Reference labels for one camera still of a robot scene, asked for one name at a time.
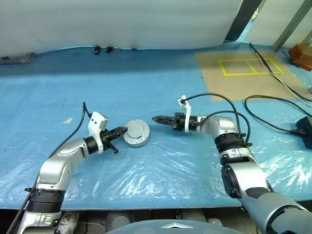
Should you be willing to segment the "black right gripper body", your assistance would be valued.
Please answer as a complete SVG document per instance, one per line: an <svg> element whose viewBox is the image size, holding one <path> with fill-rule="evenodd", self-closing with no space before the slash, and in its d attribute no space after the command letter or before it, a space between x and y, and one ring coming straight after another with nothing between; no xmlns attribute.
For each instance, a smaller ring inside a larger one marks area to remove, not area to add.
<svg viewBox="0 0 312 234"><path fill-rule="evenodd" d="M173 118L173 129L177 131L184 131L185 118L186 115L184 113L175 112L175 116Z"/></svg>

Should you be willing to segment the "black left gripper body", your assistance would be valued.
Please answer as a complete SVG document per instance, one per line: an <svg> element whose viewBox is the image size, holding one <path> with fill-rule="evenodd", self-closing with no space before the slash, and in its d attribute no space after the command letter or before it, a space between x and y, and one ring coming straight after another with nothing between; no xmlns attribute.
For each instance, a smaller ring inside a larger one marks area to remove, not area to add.
<svg viewBox="0 0 312 234"><path fill-rule="evenodd" d="M118 153L118 149L109 141L108 131L101 131L100 132L100 139L103 145L103 151L111 149L114 154Z"/></svg>

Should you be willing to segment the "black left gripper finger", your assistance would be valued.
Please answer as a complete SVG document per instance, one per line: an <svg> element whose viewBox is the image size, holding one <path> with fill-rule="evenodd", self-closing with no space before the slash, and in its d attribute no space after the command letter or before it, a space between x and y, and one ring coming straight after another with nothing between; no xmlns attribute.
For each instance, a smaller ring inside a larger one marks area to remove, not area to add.
<svg viewBox="0 0 312 234"><path fill-rule="evenodd" d="M109 141L113 141L119 137L122 137L126 132L127 130L111 130L109 132Z"/></svg>
<svg viewBox="0 0 312 234"><path fill-rule="evenodd" d="M112 130L108 131L108 136L110 137L120 137L123 136L127 132L128 128L127 127L116 127Z"/></svg>

